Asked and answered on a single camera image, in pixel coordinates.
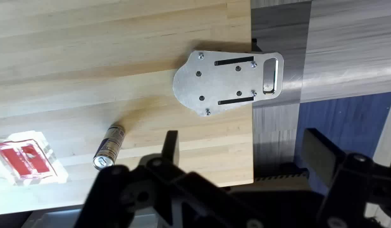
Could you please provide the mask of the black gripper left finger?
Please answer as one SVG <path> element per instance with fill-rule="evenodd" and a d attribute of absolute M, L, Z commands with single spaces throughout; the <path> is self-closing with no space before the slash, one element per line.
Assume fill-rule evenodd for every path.
<path fill-rule="evenodd" d="M 178 132 L 168 131 L 162 147 L 162 157 L 173 164 L 178 164 Z"/>

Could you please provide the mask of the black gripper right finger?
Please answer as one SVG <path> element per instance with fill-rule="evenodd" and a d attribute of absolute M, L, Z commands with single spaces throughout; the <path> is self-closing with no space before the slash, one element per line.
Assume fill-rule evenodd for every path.
<path fill-rule="evenodd" d="M 301 157 L 322 184 L 329 187 L 345 152 L 316 128 L 307 128 L 302 137 Z"/>

